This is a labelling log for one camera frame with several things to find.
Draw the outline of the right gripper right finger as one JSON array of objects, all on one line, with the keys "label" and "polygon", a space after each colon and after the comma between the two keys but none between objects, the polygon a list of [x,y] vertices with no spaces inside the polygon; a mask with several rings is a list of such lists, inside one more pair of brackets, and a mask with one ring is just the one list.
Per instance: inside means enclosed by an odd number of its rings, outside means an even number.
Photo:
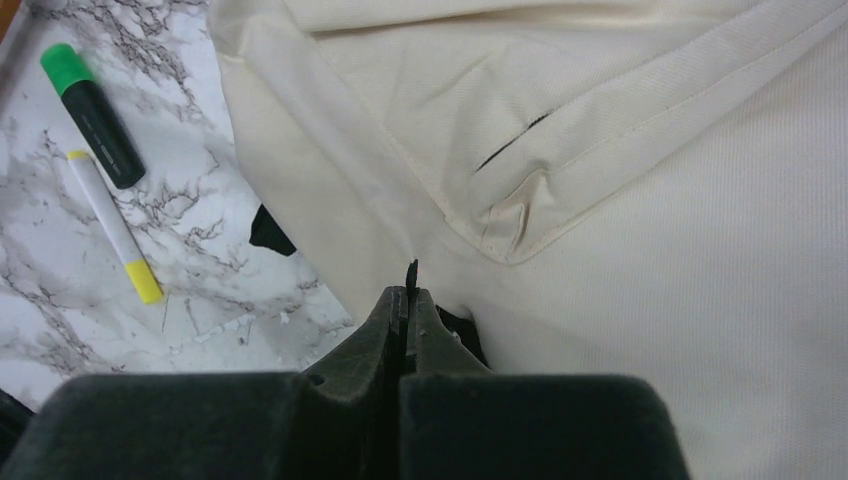
[{"label": "right gripper right finger", "polygon": [[399,384],[403,479],[686,479],[670,414],[619,375],[499,375],[410,305],[416,367]]}]

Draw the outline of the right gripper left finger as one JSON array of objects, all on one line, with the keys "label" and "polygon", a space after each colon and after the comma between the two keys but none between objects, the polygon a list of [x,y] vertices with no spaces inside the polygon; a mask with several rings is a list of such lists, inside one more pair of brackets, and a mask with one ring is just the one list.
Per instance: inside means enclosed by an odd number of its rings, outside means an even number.
[{"label": "right gripper left finger", "polygon": [[408,299],[303,372],[76,378],[29,422],[5,479],[394,479]]}]

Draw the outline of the beige canvas backpack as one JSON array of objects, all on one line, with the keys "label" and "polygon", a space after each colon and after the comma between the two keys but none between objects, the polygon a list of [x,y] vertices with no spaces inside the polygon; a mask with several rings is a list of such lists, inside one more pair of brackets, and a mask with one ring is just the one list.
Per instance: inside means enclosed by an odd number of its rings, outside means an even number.
[{"label": "beige canvas backpack", "polygon": [[617,373],[698,479],[847,475],[843,1],[215,1],[240,169],[363,320]]}]

